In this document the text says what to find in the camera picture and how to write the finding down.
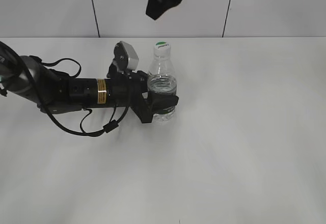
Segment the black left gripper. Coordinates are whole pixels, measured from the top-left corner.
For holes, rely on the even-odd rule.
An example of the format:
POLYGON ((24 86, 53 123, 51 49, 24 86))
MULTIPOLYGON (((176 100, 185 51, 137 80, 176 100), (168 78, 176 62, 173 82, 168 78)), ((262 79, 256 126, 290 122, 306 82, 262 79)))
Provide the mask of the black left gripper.
POLYGON ((143 124, 151 123, 153 114, 165 115, 174 111, 179 101, 176 93, 148 92, 147 78, 143 71, 119 71, 116 66, 109 66, 106 79, 98 80, 98 105, 114 110, 123 107, 124 112, 117 123, 122 121, 129 109, 143 124))

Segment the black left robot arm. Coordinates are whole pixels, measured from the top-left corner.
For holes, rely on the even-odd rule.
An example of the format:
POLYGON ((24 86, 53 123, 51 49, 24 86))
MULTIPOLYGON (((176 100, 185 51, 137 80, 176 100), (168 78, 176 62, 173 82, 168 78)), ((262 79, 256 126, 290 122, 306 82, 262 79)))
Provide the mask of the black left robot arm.
POLYGON ((93 108, 131 108, 142 123, 151 123, 154 114, 175 107, 175 92, 156 95, 148 89, 147 73, 137 70, 139 58, 135 49, 120 41, 107 77, 80 78, 53 69, 58 62, 44 63, 33 55, 19 56, 1 43, 1 94, 12 92, 35 104, 45 112, 65 114, 93 108))

